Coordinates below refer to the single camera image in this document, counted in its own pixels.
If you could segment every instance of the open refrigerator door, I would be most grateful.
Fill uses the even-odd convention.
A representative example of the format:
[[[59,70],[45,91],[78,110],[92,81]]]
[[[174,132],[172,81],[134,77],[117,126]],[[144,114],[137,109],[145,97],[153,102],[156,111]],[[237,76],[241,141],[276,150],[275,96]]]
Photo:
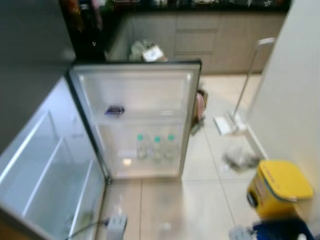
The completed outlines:
[[[71,82],[113,179],[179,177],[200,62],[76,65]]]

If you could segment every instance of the white tile floor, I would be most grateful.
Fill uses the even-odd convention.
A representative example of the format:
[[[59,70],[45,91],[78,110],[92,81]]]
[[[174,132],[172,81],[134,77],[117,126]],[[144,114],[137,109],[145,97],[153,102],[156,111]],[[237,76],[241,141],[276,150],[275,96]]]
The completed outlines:
[[[228,240],[233,226],[259,220],[246,199],[255,171],[239,174],[222,160],[224,151],[235,144],[253,150],[244,136],[219,136],[212,121],[233,109],[244,79],[244,75],[201,77],[209,94],[205,127],[189,139],[181,182],[137,180],[108,188],[101,217],[127,214],[124,240]],[[259,82],[259,75],[249,80],[240,105],[243,116]],[[96,239],[107,239],[104,228]]]

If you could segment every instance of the power cord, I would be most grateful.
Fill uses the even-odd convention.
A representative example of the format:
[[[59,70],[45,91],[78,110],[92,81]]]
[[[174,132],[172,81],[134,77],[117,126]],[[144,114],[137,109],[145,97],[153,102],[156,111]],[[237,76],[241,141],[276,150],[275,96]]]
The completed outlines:
[[[97,226],[97,227],[100,226],[100,225],[108,226],[109,221],[110,221],[110,218],[107,218],[105,220],[101,220],[101,221],[97,221],[97,222],[91,223],[91,224],[89,224],[87,226],[84,226],[83,228],[79,229],[78,231],[74,232],[71,236],[68,236],[64,240],[72,239],[76,235],[78,235],[78,234],[82,233],[83,231],[88,230],[88,229],[90,229],[90,228],[92,228],[94,226]]]

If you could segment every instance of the green bottle cap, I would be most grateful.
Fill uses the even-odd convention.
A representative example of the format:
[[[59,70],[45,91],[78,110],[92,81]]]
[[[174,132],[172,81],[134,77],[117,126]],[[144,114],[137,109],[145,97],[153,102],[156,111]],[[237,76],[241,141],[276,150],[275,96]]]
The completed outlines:
[[[154,141],[155,141],[156,143],[160,143],[160,140],[161,140],[161,138],[160,138],[159,136],[155,136],[155,137],[154,137]]]
[[[168,140],[169,140],[169,141],[175,140],[175,135],[169,134],[169,135],[168,135]]]
[[[138,134],[137,138],[139,141],[142,141],[144,139],[144,136],[142,134]]]

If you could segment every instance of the mop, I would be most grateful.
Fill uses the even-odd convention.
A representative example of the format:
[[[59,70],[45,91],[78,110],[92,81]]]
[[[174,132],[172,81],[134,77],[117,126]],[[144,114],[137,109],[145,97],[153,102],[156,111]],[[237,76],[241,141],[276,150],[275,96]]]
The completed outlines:
[[[249,77],[251,76],[251,74],[253,72],[254,62],[255,62],[255,59],[256,59],[261,47],[266,46],[266,45],[271,45],[274,42],[275,42],[274,37],[264,38],[264,39],[258,40],[256,42],[256,46],[255,46],[254,53],[253,53],[253,56],[252,56],[252,59],[250,62],[250,66],[249,66],[248,72],[246,74],[246,78],[245,78],[244,84],[241,89],[240,96],[237,100],[237,103],[235,105],[234,110],[232,112],[227,111],[224,114],[224,116],[217,116],[217,117],[213,118],[213,121],[216,125],[216,128],[218,129],[219,134],[221,136],[241,135],[241,134],[245,133],[245,131],[247,130],[247,125],[246,125],[245,121],[242,119],[242,117],[238,113],[239,105],[241,103],[242,97],[243,97],[244,92],[246,90]]]

